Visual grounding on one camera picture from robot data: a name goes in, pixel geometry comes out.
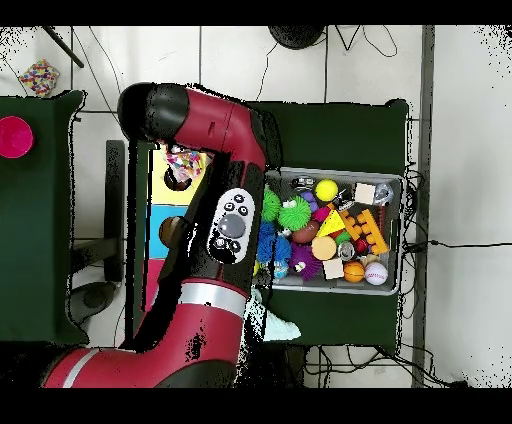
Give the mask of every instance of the wooden block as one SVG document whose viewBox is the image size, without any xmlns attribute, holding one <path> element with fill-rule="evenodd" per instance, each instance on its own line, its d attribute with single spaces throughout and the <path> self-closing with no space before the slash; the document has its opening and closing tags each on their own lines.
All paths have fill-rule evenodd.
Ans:
<svg viewBox="0 0 512 424">
<path fill-rule="evenodd" d="M 324 276 L 326 280 L 343 277 L 343 261 L 341 258 L 334 258 L 328 261 L 323 261 L 323 265 Z"/>
<path fill-rule="evenodd" d="M 354 193 L 354 200 L 357 203 L 364 203 L 365 205 L 373 205 L 373 198 L 375 196 L 375 186 L 370 184 L 357 183 Z"/>
<path fill-rule="evenodd" d="M 365 209 L 357 216 L 357 221 L 362 225 L 363 232 L 366 234 L 366 241 L 370 245 L 370 251 L 374 255 L 380 255 L 389 251 L 389 247 L 384 241 L 379 227 L 373 218 L 369 209 Z"/>
</svg>

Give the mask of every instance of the orange basketball toy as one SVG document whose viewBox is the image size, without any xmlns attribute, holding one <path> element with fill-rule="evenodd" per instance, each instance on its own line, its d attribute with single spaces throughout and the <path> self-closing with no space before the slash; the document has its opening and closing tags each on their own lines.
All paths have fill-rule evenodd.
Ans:
<svg viewBox="0 0 512 424">
<path fill-rule="evenodd" d="M 343 267 L 345 280 L 349 283 L 359 283 L 364 277 L 364 267 L 358 261 L 347 262 Z"/>
</svg>

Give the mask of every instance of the red bowl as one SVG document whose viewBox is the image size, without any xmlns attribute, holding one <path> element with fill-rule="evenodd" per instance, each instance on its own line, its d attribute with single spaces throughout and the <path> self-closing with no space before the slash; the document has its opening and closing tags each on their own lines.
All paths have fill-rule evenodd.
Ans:
<svg viewBox="0 0 512 424">
<path fill-rule="evenodd" d="M 0 156 L 17 159 L 25 155 L 34 144 L 30 125 L 18 116 L 0 119 Z"/>
</svg>

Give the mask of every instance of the baseball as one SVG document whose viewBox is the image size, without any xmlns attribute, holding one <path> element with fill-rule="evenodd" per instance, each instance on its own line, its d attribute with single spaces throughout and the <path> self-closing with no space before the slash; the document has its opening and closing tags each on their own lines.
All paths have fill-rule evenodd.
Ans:
<svg viewBox="0 0 512 424">
<path fill-rule="evenodd" d="M 388 279 L 388 270 L 380 262 L 368 264 L 364 272 L 364 278 L 374 286 L 384 284 Z"/>
</svg>

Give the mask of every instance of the white cloth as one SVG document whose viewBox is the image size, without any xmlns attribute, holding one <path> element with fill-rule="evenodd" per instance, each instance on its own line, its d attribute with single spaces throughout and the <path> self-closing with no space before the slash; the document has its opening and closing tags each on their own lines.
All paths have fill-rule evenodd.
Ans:
<svg viewBox="0 0 512 424">
<path fill-rule="evenodd" d="M 261 303 L 262 297 L 258 289 L 251 288 L 251 297 L 245 306 L 244 322 L 250 320 L 254 332 L 261 337 L 263 319 L 265 312 L 267 313 L 267 320 L 265 323 L 264 342 L 273 340 L 293 340 L 300 337 L 300 330 L 293 322 L 286 322 L 278 318 L 271 311 L 268 311 Z M 238 355 L 238 363 L 245 362 L 245 357 L 249 346 L 245 344 L 245 331 L 242 332 L 242 339 L 240 341 L 240 353 Z"/>
</svg>

